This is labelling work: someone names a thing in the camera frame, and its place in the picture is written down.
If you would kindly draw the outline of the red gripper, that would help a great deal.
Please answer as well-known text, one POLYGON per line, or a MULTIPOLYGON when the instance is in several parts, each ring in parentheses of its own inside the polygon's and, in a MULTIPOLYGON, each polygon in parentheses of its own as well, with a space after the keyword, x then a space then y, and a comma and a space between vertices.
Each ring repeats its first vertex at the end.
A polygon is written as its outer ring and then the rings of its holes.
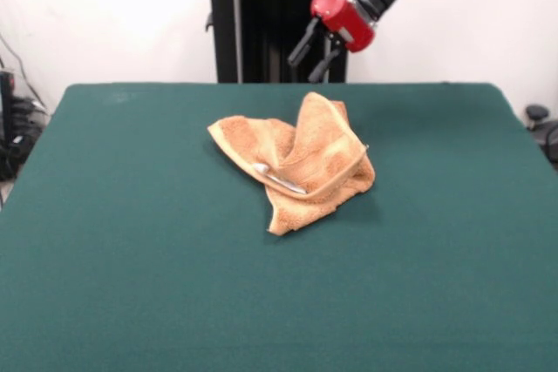
MULTIPOLYGON (((305 32, 289 54, 288 64, 298 66, 308 54, 319 32, 320 23, 340 36, 350 52, 360 52, 368 47, 375 37, 374 22, 358 0, 311 0, 312 18, 305 32)), ((310 83, 321 83, 335 59, 343 52, 343 43, 333 37, 330 51, 310 73, 310 83)))

